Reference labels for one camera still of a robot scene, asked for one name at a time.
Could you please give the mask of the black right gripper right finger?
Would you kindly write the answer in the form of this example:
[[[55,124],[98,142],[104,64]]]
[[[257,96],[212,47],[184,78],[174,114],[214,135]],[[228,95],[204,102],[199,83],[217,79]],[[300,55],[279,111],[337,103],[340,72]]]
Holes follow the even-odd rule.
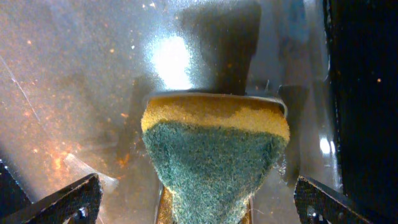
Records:
[[[382,216],[323,183],[299,176],[294,204],[301,223],[382,223]]]

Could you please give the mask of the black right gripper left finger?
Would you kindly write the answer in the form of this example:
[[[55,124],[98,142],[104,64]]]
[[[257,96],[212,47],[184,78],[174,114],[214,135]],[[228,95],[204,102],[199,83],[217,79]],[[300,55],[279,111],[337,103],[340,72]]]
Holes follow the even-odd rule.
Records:
[[[1,163],[1,223],[95,224],[103,189],[92,173],[32,203],[19,183]]]

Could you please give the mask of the yellow green scrub sponge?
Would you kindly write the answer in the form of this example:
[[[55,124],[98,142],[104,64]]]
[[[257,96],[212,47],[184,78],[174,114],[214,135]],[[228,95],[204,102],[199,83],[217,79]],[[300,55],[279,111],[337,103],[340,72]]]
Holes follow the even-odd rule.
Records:
[[[244,96],[152,98],[141,128],[169,223],[241,223],[290,140],[277,103]]]

